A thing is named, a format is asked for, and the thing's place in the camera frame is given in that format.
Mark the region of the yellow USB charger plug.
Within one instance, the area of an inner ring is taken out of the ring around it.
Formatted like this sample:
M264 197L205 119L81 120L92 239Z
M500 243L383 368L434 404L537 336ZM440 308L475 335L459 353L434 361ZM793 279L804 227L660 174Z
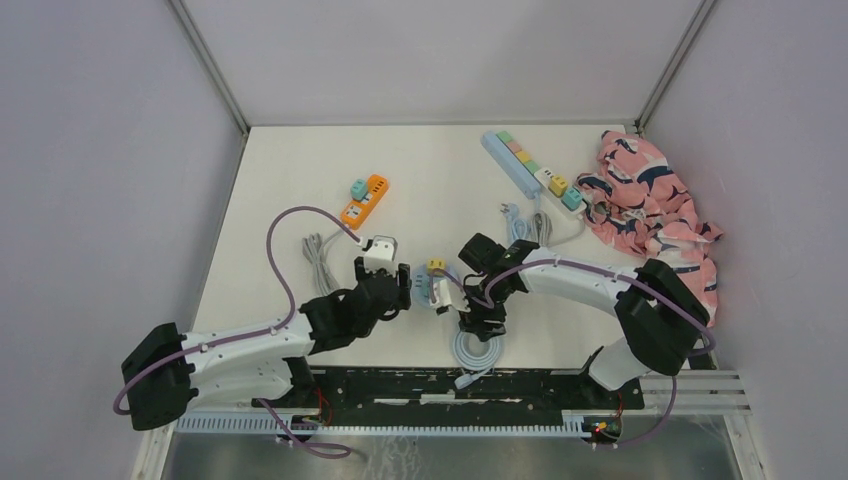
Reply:
M433 257L426 263L426 271L428 274L435 274L437 271L446 269L446 261L442 258Z

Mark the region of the round blue power socket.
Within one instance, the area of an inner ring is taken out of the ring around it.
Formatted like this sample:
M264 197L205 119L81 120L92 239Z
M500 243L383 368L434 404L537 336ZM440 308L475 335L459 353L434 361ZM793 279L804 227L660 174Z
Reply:
M426 264L421 264L411 272L411 298L422 308L430 308L430 294L437 278L444 270L428 274Z

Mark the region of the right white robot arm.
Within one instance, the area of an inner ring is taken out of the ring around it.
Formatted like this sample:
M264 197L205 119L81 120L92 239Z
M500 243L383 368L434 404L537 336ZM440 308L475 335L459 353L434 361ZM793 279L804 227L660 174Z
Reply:
M505 335L506 302L514 293L563 298L617 319L621 338L600 348L577 382L580 400L591 408L606 406L620 387L646 374L676 376L690 357L707 353L697 341L712 340L705 307L657 259L613 268L562 257L529 240L504 247L481 233L458 257L480 277L462 289L459 328L480 341Z

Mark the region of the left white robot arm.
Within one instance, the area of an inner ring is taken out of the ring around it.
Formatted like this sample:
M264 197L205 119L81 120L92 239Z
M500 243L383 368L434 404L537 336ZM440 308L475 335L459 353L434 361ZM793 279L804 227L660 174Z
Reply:
M354 288L314 298L290 319L211 333L156 326L121 364L115 413L128 416L134 430L148 431L210 404L280 398L307 404L315 391L308 356L346 348L411 306L409 265L389 273L369 272L363 263L354 262Z

